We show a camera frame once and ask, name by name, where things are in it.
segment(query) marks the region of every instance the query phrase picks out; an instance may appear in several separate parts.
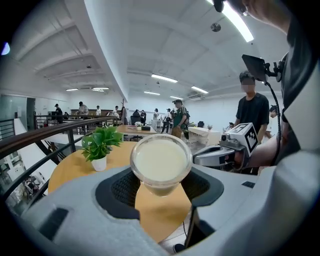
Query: cup rim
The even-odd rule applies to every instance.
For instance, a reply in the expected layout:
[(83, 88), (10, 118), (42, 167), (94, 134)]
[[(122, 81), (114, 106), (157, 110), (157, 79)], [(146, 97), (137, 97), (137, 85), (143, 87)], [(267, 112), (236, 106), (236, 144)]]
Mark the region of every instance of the cup rim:
[[(180, 145), (182, 145), (183, 147), (183, 151), (186, 155), (186, 159), (187, 159), (187, 163), (186, 163), (186, 166), (185, 166), (185, 170), (182, 171), (178, 176), (176, 176), (175, 178), (173, 179), (169, 179), (169, 180), (164, 180), (164, 181), (157, 181), (157, 180), (152, 180), (152, 179), (149, 179), (147, 178), (146, 176), (144, 176), (137, 168), (136, 164), (134, 163), (134, 160), (133, 160), (133, 155), (134, 153), (136, 152), (137, 148), (142, 144), (144, 143), (145, 141), (148, 141), (152, 138), (157, 138), (157, 137), (162, 137), (162, 138), (170, 138), (170, 139), (173, 139), (177, 142), (180, 143)], [(191, 167), (192, 167), (192, 153), (191, 153), (191, 150), (190, 148), (187, 146), (187, 144), (180, 138), (178, 137), (175, 137), (173, 135), (170, 135), (170, 134), (153, 134), (153, 135), (150, 135), (150, 136), (146, 136), (144, 137), (142, 140), (140, 140), (136, 145), (134, 145), (132, 151), (131, 151), (131, 154), (130, 154), (130, 166), (131, 166), (131, 170), (133, 171), (133, 173), (138, 177), (138, 179), (140, 181), (142, 181), (143, 183), (146, 183), (148, 184), (149, 186), (153, 186), (153, 187), (167, 187), (167, 186), (172, 186), (176, 183), (180, 183), (187, 175), (188, 173), (190, 172), (191, 170)]]

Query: potted plant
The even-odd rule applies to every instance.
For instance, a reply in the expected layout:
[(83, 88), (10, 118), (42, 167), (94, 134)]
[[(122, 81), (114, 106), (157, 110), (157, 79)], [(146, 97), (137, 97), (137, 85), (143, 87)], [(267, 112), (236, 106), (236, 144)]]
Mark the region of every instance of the potted plant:
[(107, 167), (107, 155), (112, 151), (112, 146), (120, 147), (123, 134), (116, 132), (117, 127), (97, 127), (95, 131), (82, 139), (82, 154), (86, 161), (92, 163), (97, 172)]
[(141, 122), (135, 122), (134, 125), (136, 126), (137, 130), (141, 130), (141, 128), (142, 128), (142, 123)]

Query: khaki pants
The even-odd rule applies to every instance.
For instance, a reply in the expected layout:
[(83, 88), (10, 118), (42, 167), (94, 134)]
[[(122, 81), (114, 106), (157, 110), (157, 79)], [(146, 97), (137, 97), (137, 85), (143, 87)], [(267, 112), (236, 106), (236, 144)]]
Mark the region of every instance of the khaki pants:
[(173, 127), (171, 135), (181, 139), (182, 130), (179, 126)]

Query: black shoe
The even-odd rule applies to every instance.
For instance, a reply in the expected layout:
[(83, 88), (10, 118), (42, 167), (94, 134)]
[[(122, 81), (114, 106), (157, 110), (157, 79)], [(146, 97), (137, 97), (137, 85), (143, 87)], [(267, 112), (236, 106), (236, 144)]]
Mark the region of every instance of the black shoe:
[(173, 251), (177, 254), (182, 252), (185, 249), (185, 246), (181, 243), (177, 243), (173, 246)]

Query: wire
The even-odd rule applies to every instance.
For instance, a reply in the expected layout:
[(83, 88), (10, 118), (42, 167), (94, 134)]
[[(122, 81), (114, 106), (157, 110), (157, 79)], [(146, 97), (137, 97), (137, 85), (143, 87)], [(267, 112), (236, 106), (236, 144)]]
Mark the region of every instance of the wire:
[(184, 231), (184, 234), (185, 234), (185, 237), (187, 237), (187, 233), (186, 233), (186, 229), (185, 229), (185, 222), (183, 221), (183, 231)]
[(278, 100), (277, 100), (277, 97), (275, 95), (275, 92), (274, 90), (271, 88), (271, 85), (270, 83), (268, 83), (267, 81), (264, 82), (265, 85), (269, 86), (270, 90), (271, 90), (271, 93), (272, 93), (272, 96), (274, 98), (274, 101), (275, 101), (275, 104), (276, 104), (276, 111), (277, 111), (277, 119), (278, 119), (278, 134), (277, 134), (277, 146), (276, 146), (276, 152), (275, 152), (275, 156), (271, 162), (271, 166), (274, 166), (275, 165), (275, 162), (277, 160), (277, 157), (278, 157), (278, 154), (279, 154), (279, 151), (280, 151), (280, 143), (281, 143), (281, 125), (280, 125), (280, 109), (279, 109), (279, 104), (278, 104)]

